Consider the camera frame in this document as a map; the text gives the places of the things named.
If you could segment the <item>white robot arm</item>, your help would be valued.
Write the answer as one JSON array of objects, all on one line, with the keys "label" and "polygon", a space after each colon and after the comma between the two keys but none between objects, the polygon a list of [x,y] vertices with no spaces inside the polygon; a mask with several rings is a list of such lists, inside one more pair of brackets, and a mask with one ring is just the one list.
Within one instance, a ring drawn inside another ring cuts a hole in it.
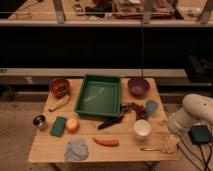
[{"label": "white robot arm", "polygon": [[169,116],[167,125],[172,133],[181,135],[200,120],[213,124],[213,98],[188,94],[182,100],[182,107]]}]

